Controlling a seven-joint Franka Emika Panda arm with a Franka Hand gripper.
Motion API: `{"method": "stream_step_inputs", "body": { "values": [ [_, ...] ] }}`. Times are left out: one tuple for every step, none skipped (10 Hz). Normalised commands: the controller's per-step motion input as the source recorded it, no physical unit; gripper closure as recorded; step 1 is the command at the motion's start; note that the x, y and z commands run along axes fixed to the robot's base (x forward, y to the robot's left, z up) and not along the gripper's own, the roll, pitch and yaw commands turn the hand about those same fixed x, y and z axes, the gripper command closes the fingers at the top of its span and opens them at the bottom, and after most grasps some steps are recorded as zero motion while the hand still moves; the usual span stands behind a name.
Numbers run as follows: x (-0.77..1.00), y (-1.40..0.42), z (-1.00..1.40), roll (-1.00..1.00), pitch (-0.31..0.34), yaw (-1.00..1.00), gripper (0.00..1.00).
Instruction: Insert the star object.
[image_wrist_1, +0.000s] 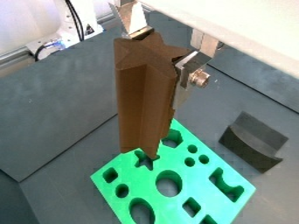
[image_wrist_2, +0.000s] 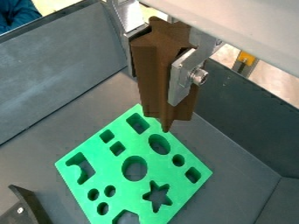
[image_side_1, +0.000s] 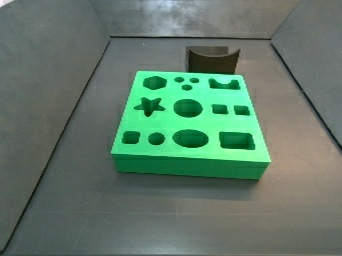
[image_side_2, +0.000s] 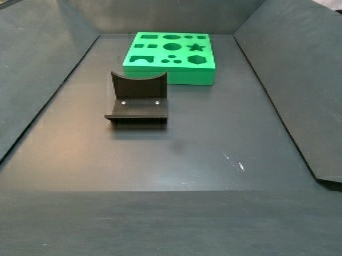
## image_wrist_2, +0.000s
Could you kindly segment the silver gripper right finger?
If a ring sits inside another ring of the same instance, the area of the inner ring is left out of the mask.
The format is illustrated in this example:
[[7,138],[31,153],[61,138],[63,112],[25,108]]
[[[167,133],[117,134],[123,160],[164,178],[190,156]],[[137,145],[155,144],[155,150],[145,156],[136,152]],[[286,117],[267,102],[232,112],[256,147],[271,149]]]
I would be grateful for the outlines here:
[[203,69],[206,59],[223,47],[224,42],[206,32],[191,28],[188,49],[171,65],[168,103],[176,106],[191,92],[191,85],[200,86],[208,77]]

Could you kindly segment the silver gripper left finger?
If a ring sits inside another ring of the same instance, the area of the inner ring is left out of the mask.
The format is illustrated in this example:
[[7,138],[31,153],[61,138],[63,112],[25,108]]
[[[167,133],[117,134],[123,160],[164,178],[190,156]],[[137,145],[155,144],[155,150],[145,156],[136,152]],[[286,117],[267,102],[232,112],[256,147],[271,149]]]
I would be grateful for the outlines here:
[[129,41],[137,38],[147,28],[137,0],[107,0],[107,6],[119,29],[119,37],[125,52],[128,73],[136,76]]

